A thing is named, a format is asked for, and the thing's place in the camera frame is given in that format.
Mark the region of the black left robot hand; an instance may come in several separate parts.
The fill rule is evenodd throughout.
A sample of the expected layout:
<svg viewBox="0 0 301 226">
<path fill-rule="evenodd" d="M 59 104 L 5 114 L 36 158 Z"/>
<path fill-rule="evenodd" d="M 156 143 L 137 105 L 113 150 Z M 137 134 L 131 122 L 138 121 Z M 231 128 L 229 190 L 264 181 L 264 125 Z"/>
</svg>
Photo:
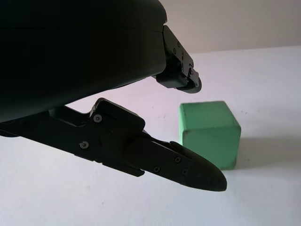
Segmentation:
<svg viewBox="0 0 301 226">
<path fill-rule="evenodd" d="M 158 0 L 3 0 L 0 3 L 0 134 L 24 137 L 139 177 L 225 191 L 211 162 L 145 132 L 137 114 L 104 98 L 79 99 L 153 77 L 194 94 L 192 58 Z"/>
</svg>

